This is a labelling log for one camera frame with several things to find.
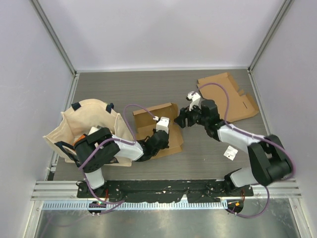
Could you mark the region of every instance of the white ruler strip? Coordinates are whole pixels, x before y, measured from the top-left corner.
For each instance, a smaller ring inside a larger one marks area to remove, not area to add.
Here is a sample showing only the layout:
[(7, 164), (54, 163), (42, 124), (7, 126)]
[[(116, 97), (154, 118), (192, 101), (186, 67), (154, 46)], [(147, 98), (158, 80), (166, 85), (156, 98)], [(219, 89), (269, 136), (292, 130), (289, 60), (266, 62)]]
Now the white ruler strip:
[[(42, 210), (86, 210), (89, 208), (91, 200), (86, 201), (45, 201)], [(89, 210), (107, 210), (114, 205), (107, 205), (106, 208), (89, 208)], [(177, 203), (129, 203), (125, 202), (116, 210), (189, 210), (189, 209), (227, 209), (227, 200), (221, 202), (206, 202), (206, 203), (188, 203), (180, 201)]]

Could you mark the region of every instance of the white card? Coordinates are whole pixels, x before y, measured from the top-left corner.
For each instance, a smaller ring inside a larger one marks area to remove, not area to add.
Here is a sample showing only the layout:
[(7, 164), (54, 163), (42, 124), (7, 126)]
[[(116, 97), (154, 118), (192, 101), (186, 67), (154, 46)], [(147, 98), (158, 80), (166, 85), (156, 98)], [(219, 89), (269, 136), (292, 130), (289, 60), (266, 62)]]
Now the white card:
[(234, 157), (236, 157), (236, 154), (238, 153), (238, 150), (233, 148), (232, 146), (228, 146), (227, 150), (224, 152), (224, 156), (227, 157), (230, 160), (233, 160)]

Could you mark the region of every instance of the white wall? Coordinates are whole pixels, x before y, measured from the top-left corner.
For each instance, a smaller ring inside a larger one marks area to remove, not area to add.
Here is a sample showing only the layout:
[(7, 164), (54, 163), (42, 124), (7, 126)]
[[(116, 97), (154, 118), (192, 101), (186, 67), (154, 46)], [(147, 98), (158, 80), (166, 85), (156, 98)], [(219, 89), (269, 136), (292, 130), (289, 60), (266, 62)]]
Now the white wall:
[(28, 0), (2, 1), (0, 22), (0, 236), (20, 238), (71, 75)]
[(78, 70), (249, 66), (283, 0), (40, 0)]
[(293, 155), (296, 179), (317, 224), (317, 1), (295, 0), (254, 75), (273, 133)]

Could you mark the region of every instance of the canvas tote bag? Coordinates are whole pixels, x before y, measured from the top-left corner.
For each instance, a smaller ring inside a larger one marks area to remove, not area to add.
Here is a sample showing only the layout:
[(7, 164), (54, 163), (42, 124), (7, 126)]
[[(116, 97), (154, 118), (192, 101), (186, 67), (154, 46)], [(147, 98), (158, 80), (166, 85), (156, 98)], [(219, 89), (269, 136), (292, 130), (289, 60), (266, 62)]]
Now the canvas tote bag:
[[(108, 127), (116, 136), (133, 140), (121, 114), (113, 110), (113, 104), (107, 104), (97, 99), (87, 99), (74, 103), (61, 113), (62, 122), (51, 133), (43, 136), (47, 144), (68, 163), (75, 163), (76, 152), (69, 147), (84, 133), (88, 134), (91, 127)], [(129, 158), (116, 157), (111, 166), (131, 166)]]

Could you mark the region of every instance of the cardboard sheet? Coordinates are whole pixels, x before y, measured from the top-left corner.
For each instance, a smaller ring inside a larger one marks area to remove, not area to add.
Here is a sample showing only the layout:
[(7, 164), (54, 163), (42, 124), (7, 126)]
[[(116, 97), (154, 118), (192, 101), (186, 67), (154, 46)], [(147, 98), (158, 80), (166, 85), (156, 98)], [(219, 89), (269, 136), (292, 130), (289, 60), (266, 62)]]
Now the cardboard sheet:
[[(239, 89), (237, 82), (233, 79), (230, 73), (222, 73), (198, 79), (197, 86), (200, 87), (209, 82), (222, 85), (228, 92), (230, 105), (227, 121), (234, 122), (253, 117), (259, 113), (259, 107), (256, 101), (249, 93), (245, 94), (243, 89)], [(200, 93), (203, 98), (215, 101), (220, 118), (223, 119), (227, 107), (227, 99), (223, 90), (216, 85), (208, 85), (200, 89)]]
[[(156, 156), (151, 159), (157, 159), (166, 155), (172, 155), (183, 150), (182, 144), (183, 136), (178, 125), (174, 124), (174, 119), (178, 116), (178, 107), (175, 103), (165, 103), (162, 105), (147, 108), (151, 113), (157, 117), (167, 117), (170, 119), (169, 129), (169, 148), (160, 150)], [(156, 126), (150, 114), (144, 110), (133, 112), (135, 125), (137, 128), (137, 140), (144, 139), (147, 136), (153, 135), (153, 129)]]

